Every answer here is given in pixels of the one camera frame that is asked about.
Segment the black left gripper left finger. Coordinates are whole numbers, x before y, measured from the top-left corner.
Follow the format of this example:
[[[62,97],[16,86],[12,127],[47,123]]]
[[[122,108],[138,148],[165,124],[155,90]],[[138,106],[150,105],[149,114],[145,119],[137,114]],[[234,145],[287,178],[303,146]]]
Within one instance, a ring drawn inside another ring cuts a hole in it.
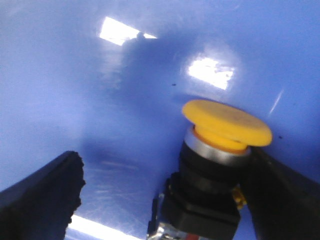
[[[2,240],[63,240],[81,205],[84,163],[75,151],[57,158],[0,193]]]

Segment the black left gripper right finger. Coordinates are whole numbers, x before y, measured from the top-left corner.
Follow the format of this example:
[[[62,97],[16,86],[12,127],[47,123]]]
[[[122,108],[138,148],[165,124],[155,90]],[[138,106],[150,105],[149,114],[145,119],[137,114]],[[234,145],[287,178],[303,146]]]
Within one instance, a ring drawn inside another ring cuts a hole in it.
[[[253,147],[241,175],[258,240],[318,240],[320,185]]]

